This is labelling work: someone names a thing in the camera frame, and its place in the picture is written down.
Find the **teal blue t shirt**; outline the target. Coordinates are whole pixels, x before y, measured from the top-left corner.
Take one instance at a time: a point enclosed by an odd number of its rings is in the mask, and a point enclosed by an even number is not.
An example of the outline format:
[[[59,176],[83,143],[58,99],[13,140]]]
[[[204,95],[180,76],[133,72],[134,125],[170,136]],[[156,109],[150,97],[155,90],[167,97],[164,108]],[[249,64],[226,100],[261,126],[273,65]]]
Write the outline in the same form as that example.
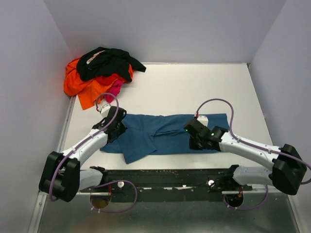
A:
[[[148,155],[216,153],[216,150],[190,149],[190,135],[183,129],[190,114],[151,116],[128,114],[122,123],[127,130],[101,152],[122,154],[127,164]]]

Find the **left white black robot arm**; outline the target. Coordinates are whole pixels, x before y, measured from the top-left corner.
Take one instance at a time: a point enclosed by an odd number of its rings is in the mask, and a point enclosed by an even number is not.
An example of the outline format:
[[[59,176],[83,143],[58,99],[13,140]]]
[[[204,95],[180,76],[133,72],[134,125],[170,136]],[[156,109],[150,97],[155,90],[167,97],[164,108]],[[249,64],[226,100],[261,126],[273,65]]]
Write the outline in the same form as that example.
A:
[[[112,106],[103,110],[101,121],[77,144],[63,152],[51,152],[45,162],[38,188],[51,201],[70,202],[78,191],[93,187],[102,192],[107,188],[106,170],[99,166],[81,169],[81,166],[100,148],[116,140],[126,131],[122,123],[127,111]]]

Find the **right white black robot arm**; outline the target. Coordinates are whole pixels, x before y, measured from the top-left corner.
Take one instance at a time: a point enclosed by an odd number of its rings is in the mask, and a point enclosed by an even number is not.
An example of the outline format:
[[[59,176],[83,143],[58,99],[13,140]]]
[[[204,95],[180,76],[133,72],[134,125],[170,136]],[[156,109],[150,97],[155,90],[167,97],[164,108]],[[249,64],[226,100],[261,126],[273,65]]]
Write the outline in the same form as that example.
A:
[[[303,183],[307,165],[291,145],[277,147],[257,143],[222,127],[209,129],[197,118],[191,119],[184,130],[190,135],[191,147],[196,150],[232,153],[259,164],[259,167],[235,166],[233,173],[223,179],[229,190],[240,185],[261,184],[293,196]]]

